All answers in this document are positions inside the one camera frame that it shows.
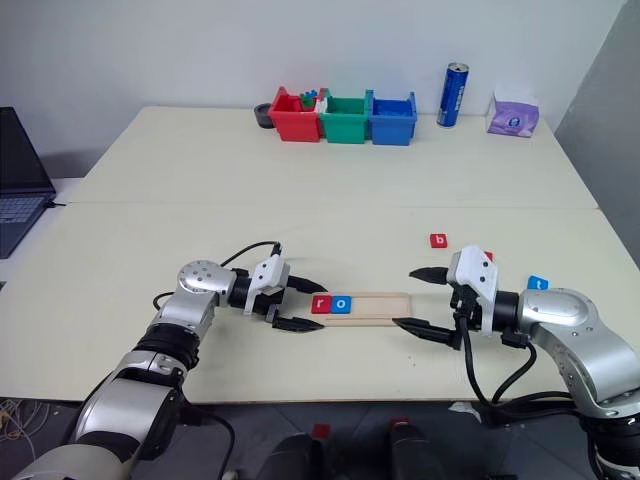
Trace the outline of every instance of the laptop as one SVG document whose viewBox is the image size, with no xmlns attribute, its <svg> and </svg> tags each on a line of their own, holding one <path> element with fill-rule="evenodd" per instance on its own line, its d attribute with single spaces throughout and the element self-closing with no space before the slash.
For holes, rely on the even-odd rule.
<svg viewBox="0 0 640 480">
<path fill-rule="evenodd" d="M 0 107 L 0 258 L 9 258 L 56 191 L 12 107 Z"/>
</svg>

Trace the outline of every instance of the white table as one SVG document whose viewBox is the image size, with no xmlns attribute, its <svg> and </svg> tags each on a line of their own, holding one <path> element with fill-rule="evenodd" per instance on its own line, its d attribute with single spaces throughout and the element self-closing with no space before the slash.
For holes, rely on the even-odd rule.
<svg viewBox="0 0 640 480">
<path fill-rule="evenodd" d="M 427 246 L 446 232 L 450 247 Z M 416 316 L 452 326 L 450 289 L 410 279 L 447 265 L 469 243 L 495 253 L 501 287 L 521 291 L 530 274 L 582 291 L 606 323 L 640 349 L 628 302 L 640 273 L 595 209 L 291 206 L 277 215 L 207 204 L 82 203 L 66 207 L 0 292 L 3 395 L 78 400 L 135 345 L 154 314 L 152 297 L 173 289 L 186 262 L 221 260 L 279 239 L 292 272 L 330 290 L 406 291 Z M 252 267 L 264 251 L 242 257 Z M 524 361 L 497 336 L 473 337 L 478 377 L 491 392 Z M 219 309 L 185 383 L 195 402 L 473 398 L 463 357 L 396 327 L 272 330 Z M 541 354 L 509 395 L 562 388 Z"/>
<path fill-rule="evenodd" d="M 409 147 L 282 142 L 251 110 L 148 107 L 73 196 L 76 202 L 209 203 L 286 209 L 595 208 L 541 120 L 531 139 L 420 116 Z"/>
<path fill-rule="evenodd" d="M 51 183 L 56 189 L 56 203 L 65 204 L 71 197 L 71 192 L 82 181 L 81 178 L 52 178 Z M 31 227 L 29 232 L 20 241 L 16 249 L 11 252 L 9 258 L 0 260 L 0 281 L 6 282 L 11 278 L 13 272 L 28 257 L 33 244 L 39 238 L 46 235 L 47 230 L 56 221 L 64 207 L 49 208 L 44 211 L 38 221 Z"/>
</svg>

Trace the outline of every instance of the blue can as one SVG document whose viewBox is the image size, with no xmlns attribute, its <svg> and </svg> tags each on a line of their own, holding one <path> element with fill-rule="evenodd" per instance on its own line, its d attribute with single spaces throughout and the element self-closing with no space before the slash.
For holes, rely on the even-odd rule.
<svg viewBox="0 0 640 480">
<path fill-rule="evenodd" d="M 469 67 L 464 63 L 453 62 L 448 65 L 438 113 L 438 125 L 453 127 L 456 124 L 468 76 Z"/>
</svg>

